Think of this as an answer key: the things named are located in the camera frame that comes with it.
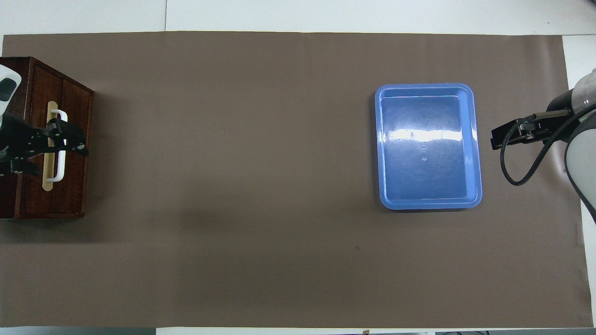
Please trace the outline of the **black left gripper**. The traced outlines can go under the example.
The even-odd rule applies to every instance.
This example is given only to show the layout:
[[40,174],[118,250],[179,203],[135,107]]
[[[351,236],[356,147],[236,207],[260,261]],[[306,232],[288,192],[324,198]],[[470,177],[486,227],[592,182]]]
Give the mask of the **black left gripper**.
[[62,120],[54,117],[47,122],[44,135],[21,117],[5,112],[0,124],[0,176],[9,174],[41,175],[41,168],[28,159],[47,151],[60,151],[63,139],[77,154],[89,155],[87,136],[78,126],[62,128]]

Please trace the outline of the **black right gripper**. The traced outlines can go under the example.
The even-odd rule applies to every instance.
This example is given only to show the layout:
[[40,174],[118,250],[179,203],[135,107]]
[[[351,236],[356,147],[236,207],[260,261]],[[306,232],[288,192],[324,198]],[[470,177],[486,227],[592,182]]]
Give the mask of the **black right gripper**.
[[[519,125],[513,132],[512,144],[530,144],[537,141],[545,142],[570,118],[570,116],[559,116],[525,122]],[[502,147],[505,136],[515,123],[507,122],[490,131],[492,150],[499,150]]]

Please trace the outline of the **wooden drawer with white handle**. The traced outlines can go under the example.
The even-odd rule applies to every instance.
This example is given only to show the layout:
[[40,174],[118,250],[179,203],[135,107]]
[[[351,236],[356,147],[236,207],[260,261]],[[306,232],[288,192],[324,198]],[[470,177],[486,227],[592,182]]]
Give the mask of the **wooden drawer with white handle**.
[[[47,103],[55,101],[58,108],[68,114],[68,121],[88,135],[93,93],[40,64],[33,67],[32,79],[31,104],[27,115],[30,125],[44,127],[47,122]],[[80,216],[87,191],[87,162],[87,157],[72,151],[66,153],[65,176],[54,184],[51,191],[42,189],[40,176],[25,175],[21,214],[25,218]]]

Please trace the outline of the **dark wooden drawer cabinet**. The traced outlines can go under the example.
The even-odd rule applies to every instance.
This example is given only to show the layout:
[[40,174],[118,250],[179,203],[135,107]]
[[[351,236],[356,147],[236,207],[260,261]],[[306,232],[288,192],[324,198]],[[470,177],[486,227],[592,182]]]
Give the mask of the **dark wooden drawer cabinet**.
[[[54,74],[58,74],[60,76],[65,76],[67,79],[72,80],[78,85],[83,86],[83,88],[90,90],[91,93],[94,92],[86,87],[85,85],[75,81],[74,79],[68,77],[65,74],[62,74],[60,71],[52,68],[51,66],[43,63],[41,60],[36,59],[35,57],[0,57],[0,64],[4,65],[19,74],[22,78],[19,88],[16,91],[15,96],[11,99],[11,102],[8,105],[7,111],[9,113],[13,113],[22,119],[28,124],[28,111],[31,104],[31,92],[32,92],[32,72],[33,67],[36,64],[40,64],[41,66],[48,68]],[[47,103],[47,121],[51,118],[50,115],[50,108],[57,107],[57,102],[50,101]],[[91,129],[91,122],[88,127],[88,135],[87,136],[87,143],[89,144],[90,135],[89,131]],[[45,191],[51,191],[53,189],[54,184],[60,182],[50,182],[47,181],[48,178],[53,178],[58,170],[58,154],[40,154],[36,157],[32,157],[28,159],[32,163],[36,163],[41,168],[41,175],[42,178],[42,189]],[[89,166],[89,159],[87,162],[87,174],[88,174],[88,166]],[[0,176],[0,219],[30,219],[25,218],[20,212],[21,206],[21,198],[23,196],[23,177],[27,174],[9,174],[7,176]],[[85,214],[85,206],[87,201],[87,191],[84,197],[84,210],[80,216],[64,215],[63,217],[58,216],[57,218],[81,218]]]

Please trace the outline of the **blue plastic tray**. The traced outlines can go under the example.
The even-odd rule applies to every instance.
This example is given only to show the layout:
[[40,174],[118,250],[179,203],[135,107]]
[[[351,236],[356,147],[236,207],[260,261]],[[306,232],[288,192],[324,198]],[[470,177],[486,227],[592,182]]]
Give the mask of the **blue plastic tray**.
[[483,196],[474,93],[464,83],[377,89],[379,199],[390,210],[474,208]]

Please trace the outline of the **brown table mat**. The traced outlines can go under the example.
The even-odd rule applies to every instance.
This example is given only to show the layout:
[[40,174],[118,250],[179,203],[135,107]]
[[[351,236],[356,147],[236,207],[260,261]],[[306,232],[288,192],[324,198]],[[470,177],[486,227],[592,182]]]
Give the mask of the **brown table mat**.
[[[95,91],[85,216],[0,223],[0,327],[593,324],[558,143],[523,187],[490,131],[568,89],[560,36],[9,35]],[[374,94],[474,93],[483,197],[379,200]]]

